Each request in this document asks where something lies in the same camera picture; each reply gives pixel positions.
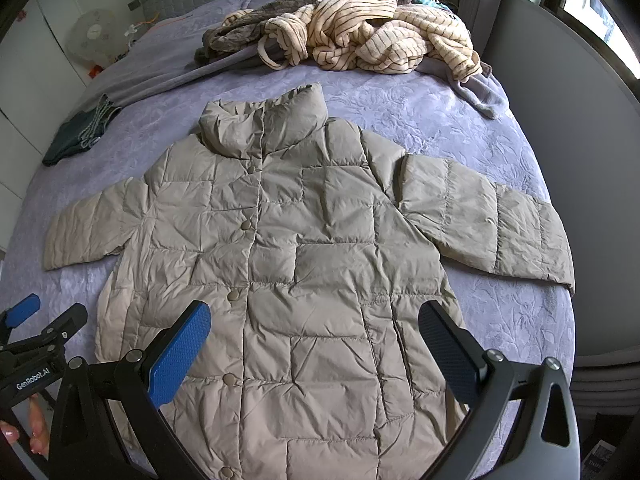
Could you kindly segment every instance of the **beige puffer jacket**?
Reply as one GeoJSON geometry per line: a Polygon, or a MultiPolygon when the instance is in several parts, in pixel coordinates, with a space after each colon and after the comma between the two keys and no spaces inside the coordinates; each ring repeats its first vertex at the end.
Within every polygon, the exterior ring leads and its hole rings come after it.
{"type": "Polygon", "coordinates": [[[47,269],[122,252],[98,359],[204,301],[211,334],[162,411],[208,475],[419,478],[462,416],[417,329],[434,298],[462,323],[440,255],[573,286],[555,210],[328,118],[318,84],[210,102],[200,125],[52,222],[47,269]]]}

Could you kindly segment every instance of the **brown blanket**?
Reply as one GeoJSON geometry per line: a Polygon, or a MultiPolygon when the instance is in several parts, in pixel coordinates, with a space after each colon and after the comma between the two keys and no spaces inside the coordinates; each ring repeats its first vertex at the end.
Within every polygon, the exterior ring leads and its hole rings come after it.
{"type": "MultiPolygon", "coordinates": [[[[211,60],[242,50],[264,35],[264,24],[286,12],[296,12],[300,7],[318,0],[275,0],[252,12],[238,12],[235,19],[223,27],[210,28],[202,36],[203,47],[196,50],[195,61],[202,66],[211,60]]],[[[397,0],[399,5],[412,0],[397,0]]]]}

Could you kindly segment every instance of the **window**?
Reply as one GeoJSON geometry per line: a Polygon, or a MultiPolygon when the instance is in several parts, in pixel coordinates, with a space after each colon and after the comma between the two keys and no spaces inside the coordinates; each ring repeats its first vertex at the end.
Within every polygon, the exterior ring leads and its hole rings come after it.
{"type": "Polygon", "coordinates": [[[580,34],[640,100],[640,62],[601,0],[542,0],[542,6],[580,34]]]}

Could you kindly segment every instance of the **blue gripper pad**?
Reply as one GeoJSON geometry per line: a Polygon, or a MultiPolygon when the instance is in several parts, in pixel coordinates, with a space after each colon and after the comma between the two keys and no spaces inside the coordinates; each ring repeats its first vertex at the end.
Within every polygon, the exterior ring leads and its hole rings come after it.
{"type": "Polygon", "coordinates": [[[154,406],[171,402],[211,330],[209,306],[201,301],[149,371],[154,406]]]}
{"type": "Polygon", "coordinates": [[[6,311],[6,318],[4,318],[4,324],[7,328],[16,328],[24,323],[33,314],[40,309],[40,298],[36,294],[30,294],[24,298],[20,303],[12,306],[6,311]]]}

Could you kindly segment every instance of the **white fan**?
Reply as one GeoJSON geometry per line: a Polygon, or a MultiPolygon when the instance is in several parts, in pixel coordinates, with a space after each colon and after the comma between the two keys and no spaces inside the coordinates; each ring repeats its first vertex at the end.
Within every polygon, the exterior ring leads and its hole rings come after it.
{"type": "Polygon", "coordinates": [[[116,17],[106,9],[94,9],[78,18],[69,32],[66,48],[75,56],[105,68],[114,63],[116,17]]]}

